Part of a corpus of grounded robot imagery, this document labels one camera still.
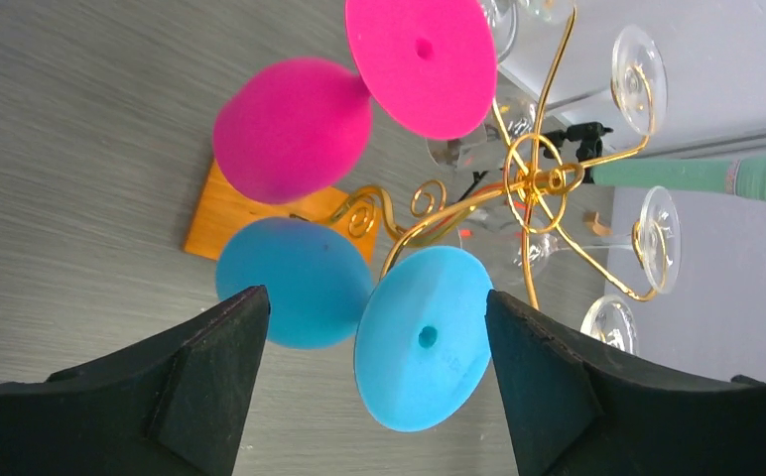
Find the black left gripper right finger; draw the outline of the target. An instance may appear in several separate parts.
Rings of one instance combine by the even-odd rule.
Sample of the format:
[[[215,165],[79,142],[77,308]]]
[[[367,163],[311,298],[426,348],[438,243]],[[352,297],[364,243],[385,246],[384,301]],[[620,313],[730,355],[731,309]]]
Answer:
[[[493,364],[521,475],[766,475],[766,383],[655,364],[503,292]]]

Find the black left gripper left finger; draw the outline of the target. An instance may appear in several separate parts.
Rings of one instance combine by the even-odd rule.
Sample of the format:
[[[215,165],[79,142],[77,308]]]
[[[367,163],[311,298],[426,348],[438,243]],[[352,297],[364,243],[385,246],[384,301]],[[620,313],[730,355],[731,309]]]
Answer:
[[[40,383],[0,384],[0,475],[229,475],[270,316],[248,288]]]

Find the blue plastic wine glass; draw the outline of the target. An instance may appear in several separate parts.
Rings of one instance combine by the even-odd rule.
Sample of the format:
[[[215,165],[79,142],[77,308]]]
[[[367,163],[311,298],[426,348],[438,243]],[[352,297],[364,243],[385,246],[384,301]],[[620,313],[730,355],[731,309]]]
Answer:
[[[353,244],[309,221],[252,222],[225,245],[215,287],[230,298],[264,286],[268,337],[296,349],[354,342],[358,394],[383,426],[413,432],[455,413],[491,357],[485,324],[492,288],[483,264],[452,246],[432,246],[381,280]]]

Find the pink plastic wine glass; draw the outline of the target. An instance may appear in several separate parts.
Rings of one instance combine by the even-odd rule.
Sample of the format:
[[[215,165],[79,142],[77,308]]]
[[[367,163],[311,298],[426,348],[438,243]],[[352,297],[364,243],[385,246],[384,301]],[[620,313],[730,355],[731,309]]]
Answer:
[[[375,107],[433,140],[484,120],[498,60],[478,2],[353,0],[344,27],[353,67],[281,60],[219,110],[214,158],[242,195],[281,204],[335,184],[365,150]]]

